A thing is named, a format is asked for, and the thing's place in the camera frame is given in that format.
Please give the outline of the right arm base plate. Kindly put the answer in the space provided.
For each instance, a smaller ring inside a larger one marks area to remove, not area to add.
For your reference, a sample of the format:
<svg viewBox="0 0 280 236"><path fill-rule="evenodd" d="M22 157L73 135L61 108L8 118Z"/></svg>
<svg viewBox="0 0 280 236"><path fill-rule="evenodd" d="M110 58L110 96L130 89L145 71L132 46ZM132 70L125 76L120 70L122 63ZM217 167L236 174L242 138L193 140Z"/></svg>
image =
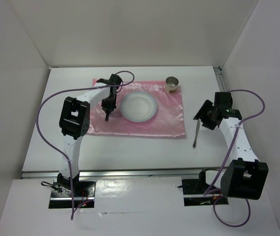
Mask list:
<svg viewBox="0 0 280 236"><path fill-rule="evenodd" d="M184 206L211 206L217 201L217 205L228 205L228 199L221 195L220 191L215 191L206 196L203 193L210 186L206 183L206 172L216 169L202 169L198 177L182 179L182 184L178 187L182 189L184 196Z"/></svg>

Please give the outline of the small metal cup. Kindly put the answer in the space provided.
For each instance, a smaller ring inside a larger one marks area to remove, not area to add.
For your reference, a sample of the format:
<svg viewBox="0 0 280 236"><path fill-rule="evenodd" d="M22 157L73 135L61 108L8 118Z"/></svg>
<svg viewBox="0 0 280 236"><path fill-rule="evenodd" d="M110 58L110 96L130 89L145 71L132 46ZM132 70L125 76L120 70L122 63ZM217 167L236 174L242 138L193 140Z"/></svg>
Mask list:
<svg viewBox="0 0 280 236"><path fill-rule="evenodd" d="M179 80L176 77L170 76L166 78L165 82L165 91L168 94L175 93L179 84Z"/></svg>

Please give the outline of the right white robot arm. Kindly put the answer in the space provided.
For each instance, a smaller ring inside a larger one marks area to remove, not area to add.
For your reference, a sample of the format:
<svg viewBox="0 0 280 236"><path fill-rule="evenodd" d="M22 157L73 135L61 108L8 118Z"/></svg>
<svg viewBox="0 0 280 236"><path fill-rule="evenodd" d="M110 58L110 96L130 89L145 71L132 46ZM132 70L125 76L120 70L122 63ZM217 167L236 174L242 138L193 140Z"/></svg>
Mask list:
<svg viewBox="0 0 280 236"><path fill-rule="evenodd" d="M243 124L261 115L259 112L242 118L239 110L233 108L231 92L216 92L214 101L206 100L194 117L203 127L218 128L228 145L227 154L214 177L203 176L197 187L204 195L214 190L216 182L223 196L258 200L268 175L268 165L260 162L253 152Z"/></svg>

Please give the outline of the silver table knife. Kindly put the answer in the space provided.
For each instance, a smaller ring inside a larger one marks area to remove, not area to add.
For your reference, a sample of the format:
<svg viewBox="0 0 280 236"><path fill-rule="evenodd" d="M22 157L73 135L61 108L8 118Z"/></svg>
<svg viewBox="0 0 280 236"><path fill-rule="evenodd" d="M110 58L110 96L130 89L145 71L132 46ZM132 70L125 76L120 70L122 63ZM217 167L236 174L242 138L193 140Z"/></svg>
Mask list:
<svg viewBox="0 0 280 236"><path fill-rule="evenodd" d="M194 141L192 144L193 149L196 149L196 147L197 147L197 139L198 139L199 130L200 130L200 120L198 119L197 124L196 124L195 137L194 137Z"/></svg>

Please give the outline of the pink rose satin cloth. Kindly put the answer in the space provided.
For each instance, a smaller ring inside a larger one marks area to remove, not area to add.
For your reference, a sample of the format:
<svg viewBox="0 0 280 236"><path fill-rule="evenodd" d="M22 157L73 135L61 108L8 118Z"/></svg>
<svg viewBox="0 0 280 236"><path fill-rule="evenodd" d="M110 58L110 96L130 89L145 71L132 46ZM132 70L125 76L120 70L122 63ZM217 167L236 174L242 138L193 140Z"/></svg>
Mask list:
<svg viewBox="0 0 280 236"><path fill-rule="evenodd" d="M98 103L90 114L90 127L87 134L102 136L130 136L141 138L184 138L184 107L181 88L174 93L165 91L165 81L138 81L122 87L117 95L117 108L109 120ZM157 103L156 113L147 121L132 122L121 113L121 102L132 92L147 92Z"/></svg>

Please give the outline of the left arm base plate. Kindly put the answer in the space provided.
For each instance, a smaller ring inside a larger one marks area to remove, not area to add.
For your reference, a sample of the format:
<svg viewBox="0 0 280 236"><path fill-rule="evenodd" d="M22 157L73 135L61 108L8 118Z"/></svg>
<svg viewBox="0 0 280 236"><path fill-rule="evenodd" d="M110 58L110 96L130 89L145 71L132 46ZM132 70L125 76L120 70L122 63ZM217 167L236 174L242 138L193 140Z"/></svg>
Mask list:
<svg viewBox="0 0 280 236"><path fill-rule="evenodd" d="M40 183L44 187L51 189L49 209L66 209L72 208L71 190L58 184L56 181L52 183L42 181ZM74 187L74 208L81 205L81 208L94 208L96 181L79 181Z"/></svg>

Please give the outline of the white round plate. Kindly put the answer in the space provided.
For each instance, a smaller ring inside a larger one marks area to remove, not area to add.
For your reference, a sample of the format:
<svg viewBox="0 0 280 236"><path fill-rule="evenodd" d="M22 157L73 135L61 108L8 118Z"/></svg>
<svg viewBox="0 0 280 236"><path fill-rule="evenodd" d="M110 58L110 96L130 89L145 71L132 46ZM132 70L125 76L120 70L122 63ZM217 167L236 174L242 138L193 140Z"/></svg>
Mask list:
<svg viewBox="0 0 280 236"><path fill-rule="evenodd" d="M121 101L120 111L123 117L129 121L145 122L156 114L157 102L149 93L132 92Z"/></svg>

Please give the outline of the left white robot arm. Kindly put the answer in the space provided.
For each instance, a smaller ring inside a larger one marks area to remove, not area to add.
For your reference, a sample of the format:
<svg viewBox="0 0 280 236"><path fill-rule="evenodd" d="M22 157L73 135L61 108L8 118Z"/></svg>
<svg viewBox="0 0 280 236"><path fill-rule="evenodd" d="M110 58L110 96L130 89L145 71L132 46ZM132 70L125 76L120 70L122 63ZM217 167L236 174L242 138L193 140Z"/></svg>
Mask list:
<svg viewBox="0 0 280 236"><path fill-rule="evenodd" d="M62 162L57 183L68 196L80 193L79 153L82 139L90 127L90 111L100 102L105 112L105 121L108 121L110 114L116 109L117 89L122 83L120 76L112 74L108 80L97 80L92 90L77 97L69 96L64 100L59 127L64 136L63 152L69 158L69 162Z"/></svg>

